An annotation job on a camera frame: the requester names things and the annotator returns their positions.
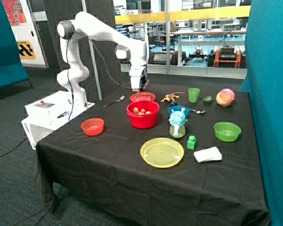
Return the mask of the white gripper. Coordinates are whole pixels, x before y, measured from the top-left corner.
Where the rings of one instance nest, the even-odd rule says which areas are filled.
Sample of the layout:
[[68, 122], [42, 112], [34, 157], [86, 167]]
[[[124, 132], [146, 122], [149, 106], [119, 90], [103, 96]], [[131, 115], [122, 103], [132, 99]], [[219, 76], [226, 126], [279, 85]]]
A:
[[136, 95], [140, 95], [140, 90], [146, 89], [149, 84], [147, 78], [146, 66], [131, 66], [130, 71], [130, 82], [132, 91], [137, 91]]

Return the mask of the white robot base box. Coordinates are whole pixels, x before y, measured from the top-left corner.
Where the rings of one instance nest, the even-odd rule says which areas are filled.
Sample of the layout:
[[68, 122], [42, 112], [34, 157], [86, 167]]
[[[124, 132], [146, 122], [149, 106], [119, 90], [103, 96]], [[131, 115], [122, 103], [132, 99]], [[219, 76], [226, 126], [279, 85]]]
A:
[[68, 91], [58, 91], [25, 106], [28, 117], [21, 121], [32, 149], [38, 141], [83, 113], [94, 103], [72, 104]]

